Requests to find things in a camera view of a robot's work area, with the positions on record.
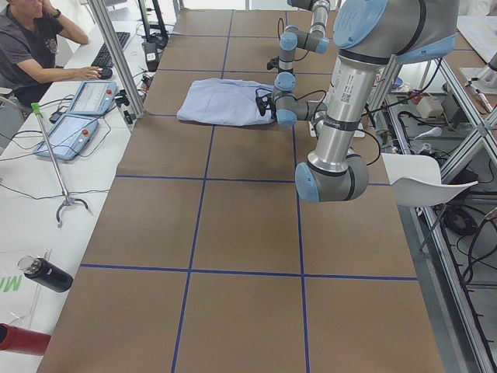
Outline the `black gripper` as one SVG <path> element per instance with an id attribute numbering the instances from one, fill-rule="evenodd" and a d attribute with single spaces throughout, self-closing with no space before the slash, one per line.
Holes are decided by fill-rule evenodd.
<path id="1" fill-rule="evenodd" d="M 288 72 L 294 75 L 294 62 L 293 61 L 278 61 L 278 73 Z"/>

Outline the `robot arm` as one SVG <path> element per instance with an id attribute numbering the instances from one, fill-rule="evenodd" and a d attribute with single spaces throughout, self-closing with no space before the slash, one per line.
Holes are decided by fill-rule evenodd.
<path id="1" fill-rule="evenodd" d="M 324 54 L 330 44 L 326 36 L 328 14 L 331 8 L 329 1 L 288 0 L 287 4 L 312 12 L 311 28 L 308 32 L 304 32 L 295 25 L 285 27 L 280 36 L 280 52 L 276 63 L 279 73 L 293 72 L 296 49 Z"/>
<path id="2" fill-rule="evenodd" d="M 279 124 L 299 120 L 318 125 L 318 143 L 295 170 L 300 199 L 307 202 L 353 200 L 369 181 L 367 164 L 351 150 L 353 135 L 377 72 L 392 56 L 399 64 L 441 58 L 455 45 L 457 1 L 347 1 L 339 10 L 333 38 L 326 37 L 328 1 L 290 1 L 313 13 L 305 33 L 287 26 L 280 38 L 278 75 L 270 108 Z M 300 102 L 294 96 L 296 49 L 319 54 L 338 48 L 327 103 Z"/>

